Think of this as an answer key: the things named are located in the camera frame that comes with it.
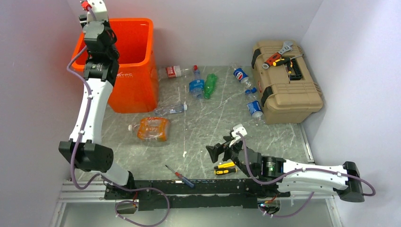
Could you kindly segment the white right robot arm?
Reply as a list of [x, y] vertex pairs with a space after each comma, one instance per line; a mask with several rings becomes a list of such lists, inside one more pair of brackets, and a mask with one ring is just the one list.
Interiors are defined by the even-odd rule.
[[320, 192], [336, 194], [343, 201], [364, 202], [360, 173], [354, 162], [340, 166], [302, 164], [284, 158], [264, 156], [243, 143], [225, 136], [225, 143], [206, 146], [212, 163], [220, 155], [231, 160], [247, 177], [260, 184], [261, 192], [272, 196], [276, 192]]

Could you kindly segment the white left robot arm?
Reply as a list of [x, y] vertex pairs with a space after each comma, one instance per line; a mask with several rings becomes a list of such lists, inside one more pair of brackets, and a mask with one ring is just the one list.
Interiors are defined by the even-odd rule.
[[117, 187], [117, 192], [125, 199], [136, 192], [133, 174], [122, 168], [114, 160], [111, 148], [102, 145], [102, 124], [108, 99], [117, 78], [120, 57], [116, 49], [117, 36], [106, 20], [87, 22], [83, 26], [85, 47], [72, 59], [72, 62], [84, 53], [88, 53], [83, 76], [67, 70], [83, 82], [83, 98], [78, 118], [67, 141], [59, 143], [58, 150], [70, 163], [70, 175], [77, 189], [80, 186], [75, 177], [75, 170], [101, 176]]

